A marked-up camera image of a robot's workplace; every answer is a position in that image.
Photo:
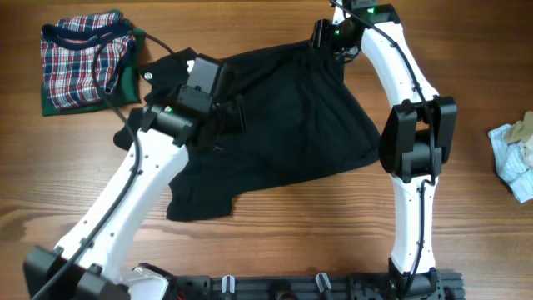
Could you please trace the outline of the black t-shirt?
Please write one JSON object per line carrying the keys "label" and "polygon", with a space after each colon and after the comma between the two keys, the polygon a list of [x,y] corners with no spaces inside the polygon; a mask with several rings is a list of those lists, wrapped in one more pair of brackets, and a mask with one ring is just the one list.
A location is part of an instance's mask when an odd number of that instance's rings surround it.
{"label": "black t-shirt", "polygon": [[236,196],[365,167],[378,159],[380,134],[344,83],[343,61],[307,41],[227,59],[244,97],[246,131],[197,151],[169,183],[169,220],[225,217]]}

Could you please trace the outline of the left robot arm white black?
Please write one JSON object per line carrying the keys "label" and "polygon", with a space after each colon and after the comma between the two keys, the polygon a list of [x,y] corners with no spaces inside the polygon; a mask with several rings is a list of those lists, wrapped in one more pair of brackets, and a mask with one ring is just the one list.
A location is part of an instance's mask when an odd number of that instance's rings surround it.
{"label": "left robot arm white black", "polygon": [[146,106],[127,156],[83,218],[53,250],[27,255],[32,299],[164,299],[172,290],[160,271],[121,270],[147,212],[187,165],[187,142],[233,99],[235,73],[226,62],[200,54],[187,71],[173,94]]}

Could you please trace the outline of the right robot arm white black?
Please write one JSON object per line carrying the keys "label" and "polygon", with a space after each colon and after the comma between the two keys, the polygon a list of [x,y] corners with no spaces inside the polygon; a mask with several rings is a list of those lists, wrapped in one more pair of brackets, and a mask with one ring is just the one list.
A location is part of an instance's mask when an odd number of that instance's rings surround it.
{"label": "right robot arm white black", "polygon": [[432,87],[411,54],[401,20],[390,4],[331,1],[332,19],[319,20],[313,49],[343,62],[367,57],[390,106],[378,157],[390,175],[395,206],[395,240],[382,273],[351,277],[354,299],[456,299],[459,275],[436,268],[432,249],[433,202],[448,161],[456,125],[453,97]]}

